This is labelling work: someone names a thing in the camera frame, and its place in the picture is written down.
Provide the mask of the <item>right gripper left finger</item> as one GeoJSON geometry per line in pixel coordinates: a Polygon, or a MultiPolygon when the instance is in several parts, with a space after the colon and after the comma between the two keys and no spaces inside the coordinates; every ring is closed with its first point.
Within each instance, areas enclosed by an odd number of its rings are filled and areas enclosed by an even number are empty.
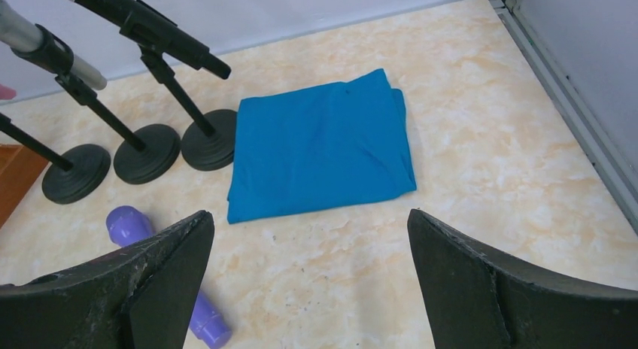
{"type": "Polygon", "coordinates": [[[77,266],[1,288],[3,348],[181,348],[214,240],[198,211],[77,266]]]}

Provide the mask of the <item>silver grey microphone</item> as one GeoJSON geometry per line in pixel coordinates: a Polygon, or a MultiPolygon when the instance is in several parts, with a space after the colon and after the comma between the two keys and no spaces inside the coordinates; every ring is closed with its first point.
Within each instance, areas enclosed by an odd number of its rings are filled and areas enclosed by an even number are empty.
{"type": "MultiPolygon", "coordinates": [[[[29,22],[5,0],[1,0],[1,41],[14,53],[34,53],[44,48],[49,33],[43,26],[29,22]]],[[[64,66],[72,74],[76,74],[93,89],[103,90],[106,87],[107,80],[97,68],[77,56],[65,42],[53,34],[51,34],[51,41],[54,48],[63,50],[69,57],[69,64],[65,63],[64,66]]]]}

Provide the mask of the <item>pink microphone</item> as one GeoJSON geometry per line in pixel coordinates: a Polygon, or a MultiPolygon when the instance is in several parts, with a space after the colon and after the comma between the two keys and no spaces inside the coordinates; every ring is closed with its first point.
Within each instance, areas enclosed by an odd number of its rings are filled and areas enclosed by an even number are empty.
{"type": "Polygon", "coordinates": [[[12,100],[17,96],[17,92],[7,86],[0,85],[0,99],[2,101],[12,100]]]}

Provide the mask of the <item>black microphone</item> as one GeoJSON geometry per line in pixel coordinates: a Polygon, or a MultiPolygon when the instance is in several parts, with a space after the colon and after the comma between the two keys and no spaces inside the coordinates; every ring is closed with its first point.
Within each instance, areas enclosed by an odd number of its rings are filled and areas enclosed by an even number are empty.
{"type": "Polygon", "coordinates": [[[196,70],[226,80],[232,69],[177,24],[142,0],[69,0],[120,28],[120,34],[158,53],[167,53],[196,70]]]}

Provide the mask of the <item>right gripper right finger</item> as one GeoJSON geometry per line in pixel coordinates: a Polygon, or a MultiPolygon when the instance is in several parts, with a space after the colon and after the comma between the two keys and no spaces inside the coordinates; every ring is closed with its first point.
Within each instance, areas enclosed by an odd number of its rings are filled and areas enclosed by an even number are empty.
{"type": "Polygon", "coordinates": [[[413,209],[409,243],[437,348],[635,348],[637,293],[519,259],[413,209]]]}

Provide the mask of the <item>black mic stand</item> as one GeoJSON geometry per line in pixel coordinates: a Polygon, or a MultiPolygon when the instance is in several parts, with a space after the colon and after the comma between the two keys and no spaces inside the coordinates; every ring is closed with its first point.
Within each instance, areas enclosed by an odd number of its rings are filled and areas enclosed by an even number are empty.
{"type": "Polygon", "coordinates": [[[13,53],[55,75],[56,82],[81,106],[87,106],[122,139],[114,157],[114,170],[128,184],[146,184],[168,171],[180,153],[180,137],[170,126],[151,124],[133,132],[98,99],[96,89],[64,66],[69,57],[53,47],[51,32],[44,48],[34,53],[13,53]]]}
{"type": "Polygon", "coordinates": [[[164,53],[138,46],[141,61],[149,72],[168,89],[193,120],[181,140],[182,154],[187,163],[200,171],[213,171],[229,165],[235,152],[236,115],[229,110],[202,113],[175,79],[175,72],[163,58],[164,53]]]}
{"type": "Polygon", "coordinates": [[[41,189],[47,199],[59,205],[77,202],[91,194],[111,167],[110,153],[97,144],[82,144],[60,155],[15,126],[4,114],[1,131],[51,163],[41,189]]]}

